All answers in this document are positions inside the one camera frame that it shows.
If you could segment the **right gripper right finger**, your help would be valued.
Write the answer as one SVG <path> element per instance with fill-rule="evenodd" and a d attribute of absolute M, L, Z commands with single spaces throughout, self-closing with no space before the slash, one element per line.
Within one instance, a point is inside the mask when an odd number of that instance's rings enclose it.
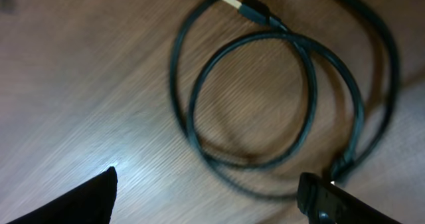
<path fill-rule="evenodd" d="M 400 224 L 313 173 L 302 173 L 297 206 L 311 224 Z"/>

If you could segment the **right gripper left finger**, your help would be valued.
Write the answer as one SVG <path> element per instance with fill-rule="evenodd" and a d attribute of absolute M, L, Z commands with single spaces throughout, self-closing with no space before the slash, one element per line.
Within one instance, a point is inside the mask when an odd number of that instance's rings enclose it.
<path fill-rule="evenodd" d="M 8 224 L 109 224 L 118 177 L 110 166 L 51 202 Z"/>

